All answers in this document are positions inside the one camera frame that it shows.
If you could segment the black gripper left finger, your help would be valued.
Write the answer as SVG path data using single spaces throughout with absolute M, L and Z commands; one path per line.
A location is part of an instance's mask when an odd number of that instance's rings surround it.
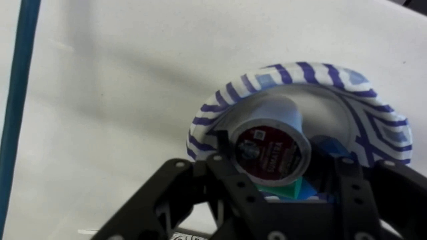
M 263 195 L 230 163 L 228 132 L 216 131 L 215 143 L 207 160 L 166 161 L 91 240 L 170 240 L 200 203 L 218 225 L 208 240 L 268 240 Z

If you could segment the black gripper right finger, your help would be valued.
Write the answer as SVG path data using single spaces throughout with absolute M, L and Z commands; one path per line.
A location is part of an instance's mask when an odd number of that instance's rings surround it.
M 339 240 L 427 240 L 427 177 L 394 160 L 363 167 L 315 147 L 312 168 L 326 179 Z

